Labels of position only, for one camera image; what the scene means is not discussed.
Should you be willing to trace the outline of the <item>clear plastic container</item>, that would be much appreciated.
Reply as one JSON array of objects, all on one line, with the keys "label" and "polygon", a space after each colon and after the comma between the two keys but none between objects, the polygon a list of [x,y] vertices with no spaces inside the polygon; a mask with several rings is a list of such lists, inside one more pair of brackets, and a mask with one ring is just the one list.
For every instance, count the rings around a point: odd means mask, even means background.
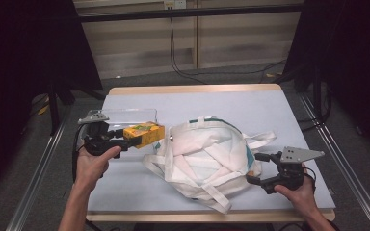
[{"label": "clear plastic container", "polygon": [[[123,130],[124,128],[136,124],[141,124],[149,121],[157,121],[157,111],[155,109],[109,109],[101,111],[110,118],[108,123],[110,124],[111,130]],[[77,132],[73,149],[75,151],[79,151],[77,149]]]}]

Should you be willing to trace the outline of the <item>dark curtain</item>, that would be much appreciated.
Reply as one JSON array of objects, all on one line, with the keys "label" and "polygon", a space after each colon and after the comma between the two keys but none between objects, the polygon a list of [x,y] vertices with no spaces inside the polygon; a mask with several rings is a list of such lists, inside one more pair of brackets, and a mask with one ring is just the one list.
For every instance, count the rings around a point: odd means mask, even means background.
[{"label": "dark curtain", "polygon": [[102,84],[73,0],[0,0],[0,174],[29,119],[32,100]]},{"label": "dark curtain", "polygon": [[323,79],[370,138],[370,0],[304,0],[284,73]]}]

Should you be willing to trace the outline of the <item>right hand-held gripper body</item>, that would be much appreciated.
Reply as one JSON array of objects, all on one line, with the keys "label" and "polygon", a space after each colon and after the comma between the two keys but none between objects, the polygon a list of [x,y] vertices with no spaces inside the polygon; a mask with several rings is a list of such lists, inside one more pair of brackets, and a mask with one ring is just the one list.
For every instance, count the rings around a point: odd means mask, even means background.
[{"label": "right hand-held gripper body", "polygon": [[303,184],[305,172],[303,162],[325,156],[324,151],[302,149],[285,146],[282,151],[271,155],[271,160],[277,166],[278,175],[261,180],[261,187],[267,194],[276,193],[275,185],[282,185],[289,190],[296,190]]}]

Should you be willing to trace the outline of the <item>metal floor rail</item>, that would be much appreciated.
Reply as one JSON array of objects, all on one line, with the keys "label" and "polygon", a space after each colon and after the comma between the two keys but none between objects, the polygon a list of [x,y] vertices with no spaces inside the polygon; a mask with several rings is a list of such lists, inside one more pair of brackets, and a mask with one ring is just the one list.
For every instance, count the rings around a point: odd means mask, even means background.
[{"label": "metal floor rail", "polygon": [[6,228],[6,231],[22,231],[25,225],[25,222],[27,220],[27,217],[29,216],[29,213],[37,198],[43,177],[50,165],[53,154],[65,130],[66,122],[68,121],[69,115],[70,115],[70,108],[67,108],[60,122],[59,127],[56,129],[54,134],[50,137],[47,143],[47,146],[45,147],[42,153],[39,164],[37,168],[35,169],[33,177],[31,181],[29,182],[25,193],[23,194],[20,202],[18,203],[13,213],[13,216]]},{"label": "metal floor rail", "polygon": [[323,122],[320,122],[317,119],[314,106],[311,103],[310,99],[305,94],[302,94],[302,93],[299,94],[299,97],[310,119],[313,121],[319,135],[321,136],[331,156],[334,158],[338,168],[340,169],[342,175],[344,176],[349,188],[351,189],[353,195],[357,199],[358,204],[360,205],[364,214],[367,216],[367,218],[370,221],[370,194],[369,192],[365,190],[365,188],[359,181],[356,173],[354,172],[351,165],[347,161],[341,148],[339,147],[339,145],[333,138],[327,125]]}]

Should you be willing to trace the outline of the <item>black horizontal bar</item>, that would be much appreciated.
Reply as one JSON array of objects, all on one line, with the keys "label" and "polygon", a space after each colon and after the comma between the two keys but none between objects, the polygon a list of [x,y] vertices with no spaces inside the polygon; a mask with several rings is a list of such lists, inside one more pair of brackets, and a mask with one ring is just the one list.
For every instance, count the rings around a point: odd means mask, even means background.
[{"label": "black horizontal bar", "polygon": [[99,14],[80,14],[77,20],[86,22],[121,21],[121,20],[141,20],[141,19],[160,19],[175,17],[193,16],[215,16],[230,14],[249,14],[249,13],[291,13],[301,12],[304,4],[286,5],[264,5],[249,7],[226,7],[226,8],[201,8],[185,10],[161,10],[132,13],[99,13]]}]

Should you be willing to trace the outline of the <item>black metal stand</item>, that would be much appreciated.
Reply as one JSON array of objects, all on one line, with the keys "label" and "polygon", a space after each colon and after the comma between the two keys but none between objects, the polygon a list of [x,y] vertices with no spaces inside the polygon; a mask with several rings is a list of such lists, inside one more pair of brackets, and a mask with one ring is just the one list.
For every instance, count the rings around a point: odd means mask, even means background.
[{"label": "black metal stand", "polygon": [[60,126],[60,117],[57,104],[57,93],[55,90],[55,85],[50,81],[47,85],[47,93],[49,98],[49,109],[51,117],[51,136],[54,136]]}]

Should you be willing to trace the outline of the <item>white wall power outlet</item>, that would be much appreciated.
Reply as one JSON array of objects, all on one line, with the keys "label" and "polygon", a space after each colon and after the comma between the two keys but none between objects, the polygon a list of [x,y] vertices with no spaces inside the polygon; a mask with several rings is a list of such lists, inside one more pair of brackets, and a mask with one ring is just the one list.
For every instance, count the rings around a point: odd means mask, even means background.
[{"label": "white wall power outlet", "polygon": [[166,10],[181,10],[187,8],[186,0],[164,0]]}]

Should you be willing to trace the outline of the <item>yellow carton box green print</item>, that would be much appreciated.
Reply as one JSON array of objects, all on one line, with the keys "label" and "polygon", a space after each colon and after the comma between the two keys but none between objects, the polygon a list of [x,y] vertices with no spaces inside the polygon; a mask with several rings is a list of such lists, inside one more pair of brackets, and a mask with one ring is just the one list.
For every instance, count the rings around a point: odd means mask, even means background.
[{"label": "yellow carton box green print", "polygon": [[136,148],[142,148],[165,137],[165,126],[155,122],[145,122],[123,129],[123,137],[128,140],[141,137],[142,143]]}]

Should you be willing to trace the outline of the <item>person's right hand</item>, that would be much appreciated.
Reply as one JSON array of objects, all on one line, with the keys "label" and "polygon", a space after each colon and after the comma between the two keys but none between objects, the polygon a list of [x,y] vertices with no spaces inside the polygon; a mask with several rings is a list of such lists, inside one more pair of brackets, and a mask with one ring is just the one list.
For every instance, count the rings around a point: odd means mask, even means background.
[{"label": "person's right hand", "polygon": [[305,176],[303,184],[294,191],[282,185],[275,185],[274,190],[285,196],[303,218],[314,218],[318,213],[314,197],[313,180],[310,177]]}]

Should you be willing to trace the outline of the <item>white tote bag colour patches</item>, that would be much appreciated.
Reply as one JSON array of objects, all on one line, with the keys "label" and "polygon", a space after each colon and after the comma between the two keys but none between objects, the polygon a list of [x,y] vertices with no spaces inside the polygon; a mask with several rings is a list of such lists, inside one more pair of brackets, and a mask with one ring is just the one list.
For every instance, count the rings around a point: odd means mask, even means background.
[{"label": "white tote bag colour patches", "polygon": [[272,131],[248,136],[225,120],[199,117],[171,127],[143,164],[185,197],[226,214],[227,197],[249,186],[246,174],[261,174],[254,155],[276,138]]}]

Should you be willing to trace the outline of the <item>person's left hand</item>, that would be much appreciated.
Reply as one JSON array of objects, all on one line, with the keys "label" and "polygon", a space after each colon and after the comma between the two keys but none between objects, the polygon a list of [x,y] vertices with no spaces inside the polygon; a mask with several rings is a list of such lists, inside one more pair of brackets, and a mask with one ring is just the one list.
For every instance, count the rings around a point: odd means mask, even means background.
[{"label": "person's left hand", "polygon": [[85,148],[79,151],[77,159],[76,179],[73,189],[78,192],[91,193],[101,175],[108,169],[109,161],[121,152],[114,146],[100,156],[91,155]]}]

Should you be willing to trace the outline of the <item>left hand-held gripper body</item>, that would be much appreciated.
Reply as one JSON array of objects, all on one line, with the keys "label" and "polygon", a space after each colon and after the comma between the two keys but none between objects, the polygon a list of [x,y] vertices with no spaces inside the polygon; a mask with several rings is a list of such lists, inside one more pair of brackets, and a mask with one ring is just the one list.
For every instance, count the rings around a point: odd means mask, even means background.
[{"label": "left hand-held gripper body", "polygon": [[91,155],[100,156],[108,149],[119,146],[127,151],[127,140],[115,137],[115,130],[110,129],[110,118],[101,110],[90,110],[78,120],[77,149],[84,147]]}]

